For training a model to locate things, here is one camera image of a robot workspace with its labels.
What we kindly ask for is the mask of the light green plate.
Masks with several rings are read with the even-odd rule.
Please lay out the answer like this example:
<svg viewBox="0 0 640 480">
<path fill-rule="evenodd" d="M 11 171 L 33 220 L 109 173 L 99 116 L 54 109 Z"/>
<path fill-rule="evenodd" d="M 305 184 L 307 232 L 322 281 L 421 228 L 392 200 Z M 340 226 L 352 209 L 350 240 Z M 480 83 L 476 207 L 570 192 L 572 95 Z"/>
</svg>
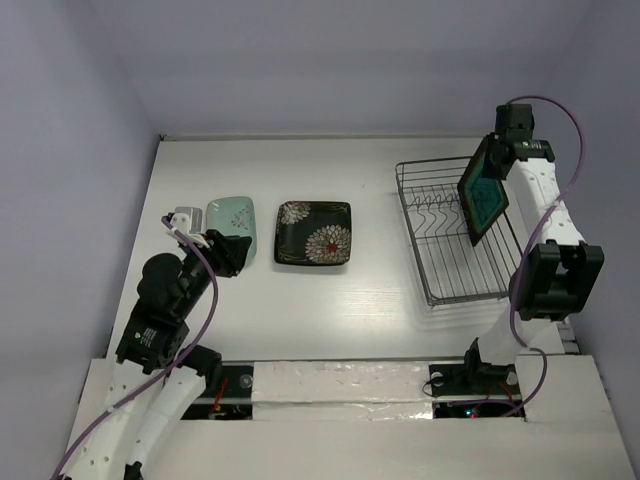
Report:
<svg viewBox="0 0 640 480">
<path fill-rule="evenodd" d="M 257 253 L 257 226 L 253 200 L 248 196 L 222 197 L 211 201 L 206 208 L 206 229 L 214 229 L 225 236 L 250 237 L 246 264 Z"/>
</svg>

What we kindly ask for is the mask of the dark green square plate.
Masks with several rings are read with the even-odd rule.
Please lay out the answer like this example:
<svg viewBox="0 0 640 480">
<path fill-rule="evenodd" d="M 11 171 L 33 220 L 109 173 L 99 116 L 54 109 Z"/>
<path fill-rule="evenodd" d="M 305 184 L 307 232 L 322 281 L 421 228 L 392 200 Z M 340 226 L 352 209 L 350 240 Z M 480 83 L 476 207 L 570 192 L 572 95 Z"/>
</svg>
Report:
<svg viewBox="0 0 640 480">
<path fill-rule="evenodd" d="M 509 206 L 502 181 L 483 175 L 485 159 L 492 140 L 491 135 L 482 139 L 456 187 L 468 236 L 473 246 L 482 240 Z"/>
</svg>

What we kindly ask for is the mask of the black floral square plate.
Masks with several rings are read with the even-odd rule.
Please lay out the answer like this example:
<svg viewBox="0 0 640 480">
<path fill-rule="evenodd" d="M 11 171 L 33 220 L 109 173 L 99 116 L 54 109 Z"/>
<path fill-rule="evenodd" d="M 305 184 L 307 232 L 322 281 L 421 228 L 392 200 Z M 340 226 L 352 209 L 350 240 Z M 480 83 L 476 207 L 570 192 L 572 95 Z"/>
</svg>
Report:
<svg viewBox="0 0 640 480">
<path fill-rule="evenodd" d="M 284 202 L 278 208 L 274 234 L 274 261 L 278 264 L 286 263 L 285 257 L 283 256 L 283 248 L 285 247 L 286 240 L 286 226 L 283 223 L 283 219 L 286 213 L 287 203 Z"/>
</svg>

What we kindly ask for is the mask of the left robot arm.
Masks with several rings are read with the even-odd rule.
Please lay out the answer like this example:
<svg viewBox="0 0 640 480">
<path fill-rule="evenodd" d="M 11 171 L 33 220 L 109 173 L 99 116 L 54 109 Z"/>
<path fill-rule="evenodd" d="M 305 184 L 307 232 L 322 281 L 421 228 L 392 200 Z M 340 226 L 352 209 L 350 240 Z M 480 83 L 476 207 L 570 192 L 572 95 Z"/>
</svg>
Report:
<svg viewBox="0 0 640 480">
<path fill-rule="evenodd" d="M 169 232 L 185 255 L 157 254 L 144 264 L 103 410 L 68 448 L 56 479 L 145 478 L 191 404 L 226 387 L 221 354 L 186 340 L 187 318 L 218 278 L 241 272 L 253 240 Z"/>
</svg>

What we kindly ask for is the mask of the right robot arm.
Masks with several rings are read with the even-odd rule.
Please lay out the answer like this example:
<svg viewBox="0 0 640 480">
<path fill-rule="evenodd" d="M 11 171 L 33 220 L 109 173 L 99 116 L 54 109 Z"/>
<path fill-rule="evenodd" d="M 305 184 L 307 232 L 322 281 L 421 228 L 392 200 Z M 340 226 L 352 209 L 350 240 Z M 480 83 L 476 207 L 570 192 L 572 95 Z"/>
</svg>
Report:
<svg viewBox="0 0 640 480">
<path fill-rule="evenodd" d="M 565 199 L 577 179 L 560 187 L 550 143 L 534 136 L 534 96 L 496 109 L 495 126 L 471 157 L 457 193 L 472 244 L 505 213 L 512 191 L 528 240 L 508 286 L 508 303 L 490 330 L 476 338 L 460 368 L 462 384 L 482 392 L 507 377 L 516 357 L 549 324 L 583 310 L 604 265 L 571 219 Z"/>
</svg>

